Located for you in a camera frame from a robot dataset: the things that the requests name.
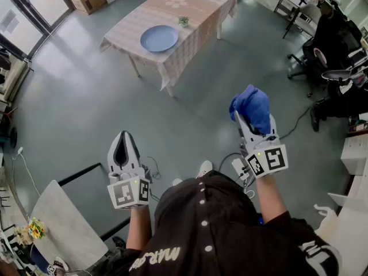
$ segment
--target black metal frame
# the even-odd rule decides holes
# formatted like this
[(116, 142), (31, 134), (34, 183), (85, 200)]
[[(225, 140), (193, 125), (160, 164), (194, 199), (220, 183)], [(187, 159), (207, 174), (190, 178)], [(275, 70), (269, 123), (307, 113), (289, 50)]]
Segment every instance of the black metal frame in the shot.
[[(30, 0), (11, 0), (17, 9), (36, 27), (36, 29), (41, 32), (42, 37), (39, 39), (37, 44), (32, 48), (29, 54), (27, 54), (24, 58), (31, 59), (33, 55), (37, 52), (37, 50), (42, 46), (42, 44), (45, 42), (45, 40), (48, 38), (50, 33), (55, 30), (63, 20), (67, 16), (69, 16), (70, 13), (74, 11), (74, 7), (72, 5), (72, 2), (70, 0), (63, 0), (66, 5), (68, 6), (68, 10), (57, 19), (56, 22), (53, 23), (53, 25), (50, 25), (46, 22), (46, 20), (43, 18), (43, 16), (36, 10), (36, 8), (32, 5)], [(12, 54), (13, 53), (23, 53), (19, 52), (20, 49), (15, 47), (14, 44), (8, 44), (8, 46), (4, 46), (6, 49), (8, 49)]]
[[(99, 166), (102, 167), (102, 164), (101, 163), (93, 164), (92, 166), (89, 166), (89, 167), (85, 168), (82, 171), (76, 172), (75, 174), (73, 174), (73, 175), (71, 175), (67, 178), (62, 179), (61, 181), (58, 182), (58, 184), (60, 185), (60, 187), (62, 187), (65, 184), (68, 184), (69, 182), (72, 182), (72, 181), (76, 180), (80, 176), (83, 176), (84, 174), (87, 174), (88, 172), (92, 171), (93, 169), (95, 169)], [(120, 231), (125, 226), (127, 226), (130, 223), (130, 221), (131, 221), (131, 217), (126, 218), (123, 222), (119, 223), (114, 228), (112, 228), (111, 230), (109, 230), (106, 233), (104, 233), (103, 235), (101, 235), (100, 236), (101, 240), (103, 242), (106, 241), (108, 238), (113, 236), (116, 232)]]
[(9, 230), (10, 228), (15, 227), (15, 226), (16, 226), (16, 225), (15, 225), (15, 224), (13, 224), (13, 225), (11, 225), (11, 226), (9, 226), (9, 227), (7, 227), (7, 228), (3, 229), (3, 231), (5, 232), (6, 230)]
[(290, 21), (290, 23), (287, 25), (286, 27), (286, 33), (284, 34), (284, 36), (282, 37), (283, 39), (285, 38), (286, 34), (289, 33), (289, 30), (292, 28), (294, 21), (297, 19), (298, 15), (300, 13), (300, 8), (298, 8), (297, 10), (294, 11), (294, 17), (293, 19)]

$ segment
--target black cable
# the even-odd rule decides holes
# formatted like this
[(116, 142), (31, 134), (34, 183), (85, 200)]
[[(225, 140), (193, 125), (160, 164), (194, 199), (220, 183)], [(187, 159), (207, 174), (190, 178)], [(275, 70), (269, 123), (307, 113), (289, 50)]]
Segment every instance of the black cable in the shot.
[(220, 166), (218, 167), (218, 171), (220, 172), (221, 171), (221, 167), (223, 166), (223, 163), (224, 163), (224, 161), (227, 159), (227, 158), (229, 158), (230, 156), (232, 156), (232, 155), (240, 155), (241, 156), (241, 154), (240, 153), (238, 153), (238, 152), (233, 152), (232, 154), (228, 154), (227, 156), (225, 156), (224, 158), (223, 158), (223, 160), (221, 161), (221, 163), (220, 163)]
[(153, 157), (151, 157), (151, 156), (147, 156), (148, 158), (150, 158), (150, 159), (153, 159), (154, 160), (154, 162), (155, 162), (155, 164), (156, 164), (156, 172), (152, 172), (151, 173), (151, 177), (153, 178), (153, 179), (156, 179), (156, 180), (159, 180), (159, 179), (161, 179), (161, 173), (160, 173), (160, 171), (159, 171), (159, 166), (157, 165), (157, 161), (153, 158)]
[(160, 202), (160, 198), (152, 194), (151, 188), (149, 189), (149, 194), (154, 201)]
[(311, 108), (311, 106), (312, 106), (312, 105), (310, 105), (310, 106), (306, 109), (306, 111), (305, 111), (305, 112), (303, 112), (303, 114), (299, 116), (299, 118), (297, 119), (297, 122), (296, 122), (296, 124), (295, 124), (294, 128), (293, 128), (293, 129), (291, 129), (291, 130), (289, 131), (289, 133), (287, 133), (286, 135), (283, 135), (282, 137), (280, 137), (280, 140), (281, 140), (281, 139), (283, 139), (283, 138), (288, 137), (291, 133), (293, 133), (293, 132), (295, 131), (295, 129), (297, 128), (298, 122), (300, 121), (300, 119), (301, 119), (302, 117), (304, 117), (304, 116), (306, 115), (306, 113), (308, 112), (308, 110)]
[(255, 180), (256, 180), (256, 178), (254, 177), (253, 180), (247, 185), (247, 187), (251, 186), (254, 183)]

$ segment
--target power cord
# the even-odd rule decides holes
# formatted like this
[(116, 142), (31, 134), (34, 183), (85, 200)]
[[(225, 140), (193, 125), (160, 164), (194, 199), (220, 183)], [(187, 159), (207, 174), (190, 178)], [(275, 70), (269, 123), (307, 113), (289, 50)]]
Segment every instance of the power cord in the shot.
[(248, 193), (250, 193), (250, 192), (252, 192), (253, 193), (253, 195), (250, 197), (250, 196), (248, 196), (249, 197), (249, 199), (251, 200), (254, 196), (255, 196), (255, 192), (253, 191), (253, 190), (248, 190), (247, 191), (247, 188), (251, 185), (251, 183), (248, 185), (247, 184), (247, 182), (248, 182), (248, 177), (246, 177), (246, 179), (244, 180), (244, 193), (245, 193), (245, 195), (247, 195), (248, 196)]
[(151, 177), (153, 179), (156, 179), (156, 180), (161, 179), (161, 173), (159, 171), (159, 166), (157, 165), (157, 161), (153, 157), (151, 157), (151, 156), (147, 156), (147, 157), (150, 158), (150, 159), (153, 159), (154, 162), (155, 162), (155, 164), (156, 164), (156, 171), (151, 173)]
[(233, 155), (240, 155), (240, 156), (241, 156), (241, 154), (240, 154), (240, 153), (238, 153), (238, 152), (233, 152), (232, 154), (228, 154), (227, 156), (225, 156), (225, 157), (223, 158), (223, 160), (221, 161), (220, 166), (218, 167), (218, 171), (219, 171), (219, 172), (221, 172), (221, 167), (223, 166), (224, 161), (225, 161), (227, 158), (229, 158), (230, 156), (233, 156)]
[(152, 198), (154, 201), (160, 202), (160, 198), (159, 198), (159, 197), (157, 197), (156, 195), (153, 195), (151, 188), (149, 189), (149, 194), (150, 194), (151, 198)]
[(283, 138), (288, 137), (291, 133), (293, 133), (293, 132), (295, 131), (295, 129), (297, 128), (297, 125), (298, 125), (298, 123), (299, 123), (300, 119), (306, 115), (306, 113), (307, 113), (307, 112), (308, 112), (308, 110), (312, 107), (312, 105), (313, 105), (313, 104), (311, 104), (311, 105), (309, 105), (309, 106), (308, 106), (308, 108), (306, 109), (306, 111), (305, 111), (305, 112), (303, 112), (303, 114), (301, 114), (301, 115), (299, 116), (299, 118), (297, 119), (297, 122), (295, 123), (294, 128), (293, 128), (293, 129), (291, 129), (291, 130), (289, 131), (289, 133), (287, 133), (287, 134), (283, 135), (282, 137), (280, 137), (280, 140), (281, 140), (281, 139), (283, 139)]
[(32, 175), (30, 174), (30, 172), (29, 172), (29, 169), (28, 169), (28, 166), (27, 166), (27, 162), (25, 161), (25, 158), (24, 158), (24, 156), (23, 156), (23, 154), (22, 154), (22, 151), (23, 151), (23, 147), (20, 147), (19, 149), (18, 149), (18, 153), (17, 153), (17, 155), (16, 155), (16, 157), (15, 158), (11, 158), (12, 159), (12, 165), (13, 165), (13, 177), (12, 177), (12, 179), (11, 179), (11, 181), (13, 181), (13, 179), (14, 179), (14, 161), (17, 159), (17, 157), (18, 157), (18, 155), (20, 155), (22, 158), (23, 158), (23, 161), (24, 161), (24, 165), (25, 165), (25, 168), (27, 169), (27, 172), (28, 172), (28, 174), (29, 174), (29, 176), (30, 176), (30, 179), (32, 180), (32, 183), (33, 183), (33, 185), (34, 185), (34, 188), (36, 189), (36, 191), (37, 191), (37, 193), (38, 193), (38, 195), (39, 196), (41, 196), (41, 194), (40, 194), (40, 192), (39, 192), (39, 190), (37, 189), (37, 187), (36, 187), (36, 184), (35, 184), (35, 182), (34, 182), (34, 180), (33, 180), (33, 178), (32, 178)]

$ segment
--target checkered tablecloth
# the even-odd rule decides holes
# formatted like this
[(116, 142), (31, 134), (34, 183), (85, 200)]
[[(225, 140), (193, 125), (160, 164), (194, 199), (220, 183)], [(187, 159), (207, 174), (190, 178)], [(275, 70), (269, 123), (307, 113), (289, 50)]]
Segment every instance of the checkered tablecloth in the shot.
[[(163, 89), (176, 84), (199, 48), (235, 10), (236, 0), (147, 0), (108, 31), (100, 50), (113, 46), (155, 67), (162, 76)], [(178, 24), (179, 16), (189, 17), (188, 27)], [(179, 33), (178, 42), (167, 51), (152, 53), (140, 44), (141, 35), (155, 25), (169, 25)]]

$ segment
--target sneaker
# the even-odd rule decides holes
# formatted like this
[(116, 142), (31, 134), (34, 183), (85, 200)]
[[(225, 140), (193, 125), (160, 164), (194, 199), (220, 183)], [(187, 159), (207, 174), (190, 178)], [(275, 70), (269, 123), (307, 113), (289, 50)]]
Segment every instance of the sneaker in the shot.
[(176, 186), (177, 184), (180, 184), (181, 182), (183, 182), (183, 180), (177, 178), (177, 179), (173, 180), (172, 185)]
[(314, 104), (310, 109), (310, 122), (312, 123), (312, 128), (315, 132), (320, 130), (320, 119), (317, 116), (317, 109), (317, 104)]
[(57, 256), (53, 264), (47, 267), (47, 271), (49, 275), (66, 276), (66, 271), (69, 271), (69, 267), (62, 258)]
[(197, 178), (202, 177), (203, 175), (207, 174), (209, 171), (213, 170), (213, 165), (209, 160), (206, 160), (200, 168), (200, 172), (197, 175)]

